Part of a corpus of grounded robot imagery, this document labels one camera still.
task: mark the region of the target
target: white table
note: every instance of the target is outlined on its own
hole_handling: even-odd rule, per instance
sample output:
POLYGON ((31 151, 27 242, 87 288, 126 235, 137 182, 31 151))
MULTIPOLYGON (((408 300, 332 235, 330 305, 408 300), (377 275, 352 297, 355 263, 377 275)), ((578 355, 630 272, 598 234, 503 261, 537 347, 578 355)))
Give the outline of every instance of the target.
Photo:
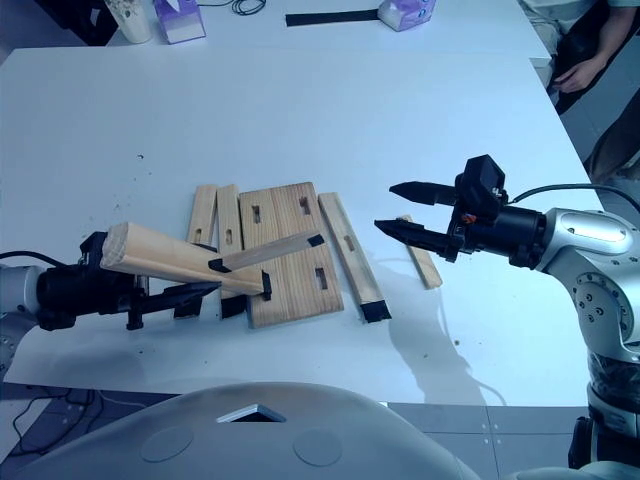
MULTIPOLYGON (((252 330, 244 316, 220 321, 211 298, 199 320, 164 312, 135 332, 122 315, 85 317, 30 332, 7 381, 188 392, 283 380, 385 401, 585 403, 585 348, 558 283, 476 254, 436 259, 444 285, 425 291, 404 246, 373 226, 409 213, 444 230, 450 209, 387 189, 451 184, 479 154, 502 166, 512 194, 587 180, 526 58, 43 49, 14 52, 0 82, 2 251, 72 262, 87 233, 125 220, 182 238, 198 184, 311 180, 340 193, 393 314, 363 325, 338 268, 343 312, 252 330)), ((523 205, 600 207, 584 191, 523 205)))
MULTIPOLYGON (((209 3, 223 3, 215 0, 209 3)), ((382 22, 352 22, 287 28, 287 13, 341 12, 377 8, 380 0, 267 0, 258 14, 240 17, 231 7, 202 6, 207 38, 196 40, 223 47, 279 47, 435 53, 522 55, 534 66, 550 57, 517 0, 437 0, 432 19, 417 28, 395 32, 382 22)), ((155 11, 151 44, 166 44, 155 11)), ((130 45, 120 31, 110 45, 130 45)))

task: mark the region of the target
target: gray floor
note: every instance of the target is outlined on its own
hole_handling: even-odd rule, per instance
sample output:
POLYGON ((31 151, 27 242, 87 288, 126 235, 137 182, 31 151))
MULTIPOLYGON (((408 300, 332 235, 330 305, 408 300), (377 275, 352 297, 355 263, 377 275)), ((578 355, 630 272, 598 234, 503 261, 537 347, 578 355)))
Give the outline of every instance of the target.
MULTIPOLYGON (((27 388, 6 384, 2 398, 33 398, 44 394, 64 395, 66 389, 27 388)), ((104 392, 118 401, 153 405, 172 395, 104 392)), ((74 390, 65 398, 53 400, 24 436, 25 450, 37 449, 56 439, 74 424, 69 434, 54 448, 89 431, 130 415, 141 406, 103 402, 93 396, 88 407, 73 405, 91 401, 87 391, 74 390)), ((520 470, 544 466, 566 466, 573 425, 584 408, 469 407, 390 403, 389 408, 452 451, 484 480, 520 470)), ((7 458, 0 466, 0 477, 10 479, 22 466, 39 458, 37 454, 7 458)))

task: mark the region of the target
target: black strip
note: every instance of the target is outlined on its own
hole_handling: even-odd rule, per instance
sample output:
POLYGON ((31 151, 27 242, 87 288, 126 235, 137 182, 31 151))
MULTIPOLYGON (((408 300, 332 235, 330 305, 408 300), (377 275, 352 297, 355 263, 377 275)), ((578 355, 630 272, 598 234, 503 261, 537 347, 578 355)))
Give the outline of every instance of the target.
POLYGON ((389 309, 384 300, 380 300, 372 303, 364 303, 360 305, 362 313, 364 313, 364 319, 368 322, 379 322, 385 318, 391 318, 389 309))
POLYGON ((247 296, 238 295, 237 297, 223 298, 220 302, 220 310, 222 318, 230 318, 247 309, 247 296))
POLYGON ((210 252, 218 253, 218 249, 216 247, 212 247, 211 245, 205 245, 204 243, 194 243, 196 247, 204 248, 205 250, 209 250, 210 252))
POLYGON ((262 298, 266 302, 268 302, 269 300, 271 300, 272 293, 273 293, 273 290, 271 290, 271 277, 269 277, 269 274, 263 270, 262 271, 262 298))
POLYGON ((309 245, 311 245, 312 247, 317 247, 318 245, 322 245, 324 243, 324 238, 322 238, 322 235, 318 234, 315 237, 309 238, 307 242, 309 242, 309 245))
POLYGON ((284 18, 287 22, 287 27, 316 25, 319 23, 368 22, 370 20, 378 20, 378 9, 333 13, 296 13, 285 15, 284 18))
POLYGON ((197 317, 202 308, 202 297, 173 309, 173 318, 197 317))
POLYGON ((220 273, 230 273, 231 270, 229 270, 227 267, 225 267, 222 264, 222 259, 221 258, 216 258, 214 260, 209 260, 209 268, 211 270, 215 270, 216 272, 220 272, 220 273))

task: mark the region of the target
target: wooden stick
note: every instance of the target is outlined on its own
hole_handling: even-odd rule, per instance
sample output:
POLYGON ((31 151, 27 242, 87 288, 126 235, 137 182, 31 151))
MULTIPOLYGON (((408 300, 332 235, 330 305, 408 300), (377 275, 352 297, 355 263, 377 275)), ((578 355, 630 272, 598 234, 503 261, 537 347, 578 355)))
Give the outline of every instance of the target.
MULTIPOLYGON (((213 237, 213 222, 216 211, 215 185, 199 185, 193 198, 191 221, 187 232, 187 242, 200 245, 211 245, 213 237)), ((200 315, 202 298, 196 298, 186 305, 173 310, 173 318, 190 318, 200 315)))
POLYGON ((322 238, 320 231, 316 228, 265 243, 256 248, 232 253, 231 255, 224 255, 222 258, 210 261, 209 267, 222 273, 234 272, 251 265, 282 257, 283 255, 296 253, 309 247, 317 247, 323 243, 324 238, 322 238))
POLYGON ((242 229, 238 187, 227 185, 218 189, 218 253, 229 255, 241 252, 242 229))
POLYGON ((174 282, 222 282, 227 290, 245 295, 263 292, 262 271, 243 269, 222 274, 209 268, 220 255, 133 223, 109 229, 100 267, 174 282))
MULTIPOLYGON (((218 189, 218 253, 230 255, 244 248, 242 227, 240 224, 240 204, 238 187, 227 185, 218 189)), ((228 290, 220 292, 220 311, 222 318, 242 313, 247 308, 247 297, 238 296, 228 290)))
POLYGON ((373 276, 373 271, 349 223, 338 194, 321 193, 318 195, 318 200, 333 233, 340 260, 353 293, 362 308, 364 318, 368 322, 391 318, 378 282, 373 276))
POLYGON ((187 242, 211 245, 217 188, 215 185, 200 185, 196 188, 187 242))
MULTIPOLYGON (((411 215, 402 215, 402 220, 406 220, 408 222, 412 222, 411 215)), ((422 248, 410 247, 407 245, 409 249, 409 255, 413 259, 413 263, 416 265, 418 269, 418 273, 420 274, 420 278, 422 279, 422 283, 427 288, 427 290, 431 290, 432 288, 438 288, 442 285, 442 278, 436 269, 433 260, 431 260, 431 255, 427 250, 423 250, 422 248)))

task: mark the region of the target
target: wooden block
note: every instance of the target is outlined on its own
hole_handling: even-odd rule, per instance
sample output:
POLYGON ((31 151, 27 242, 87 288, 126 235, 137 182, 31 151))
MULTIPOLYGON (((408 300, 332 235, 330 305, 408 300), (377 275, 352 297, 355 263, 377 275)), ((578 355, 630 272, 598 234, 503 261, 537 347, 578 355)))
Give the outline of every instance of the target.
POLYGON ((211 245, 217 188, 215 185, 200 185, 196 188, 187 242, 211 245))
MULTIPOLYGON (((245 248, 300 232, 323 229, 311 183, 240 194, 245 248)), ((271 300, 250 300, 254 327, 263 327, 343 309, 342 296, 326 244, 261 263, 269 273, 271 300)))
POLYGON ((337 193, 321 193, 318 195, 329 229, 338 248, 349 283, 353 289, 362 313, 367 322, 377 322, 391 318, 378 282, 367 262, 364 250, 349 222, 347 213, 337 193))
MULTIPOLYGON (((410 215, 402 215, 399 217, 403 220, 407 220, 408 222, 412 222, 410 215)), ((442 285, 442 278, 436 269, 433 260, 431 260, 431 255, 427 250, 423 250, 422 248, 415 248, 407 246, 409 249, 409 255, 413 259, 413 263, 415 263, 416 268, 418 269, 418 273, 420 274, 420 278, 422 279, 422 283, 430 290, 432 288, 438 288, 442 285)))
MULTIPOLYGON (((240 224, 240 204, 238 187, 227 185, 218 189, 218 252, 229 255, 241 252, 243 247, 242 226, 240 224)), ((237 315, 245 310, 246 298, 238 299, 237 294, 222 290, 222 318, 237 315)))
MULTIPOLYGON (((200 185, 196 188, 187 242, 211 245, 216 210, 216 188, 215 185, 200 185)), ((200 315, 201 308, 202 298, 196 298, 186 305, 176 307, 173 310, 173 318, 197 317, 200 315)))
POLYGON ((242 252, 223 255, 214 263, 209 262, 209 267, 222 273, 228 273, 241 268, 267 262, 274 258, 290 255, 311 247, 317 247, 324 243, 324 238, 316 228, 306 232, 296 233, 288 237, 265 243, 259 247, 243 250, 242 252))
POLYGON ((220 255, 202 247, 133 223, 121 223, 109 228, 100 267, 181 283, 222 282, 237 293, 262 293, 260 269, 244 268, 223 274, 209 268, 209 260, 216 258, 220 255))
POLYGON ((243 250, 238 187, 227 185, 218 189, 218 252, 229 255, 243 250))

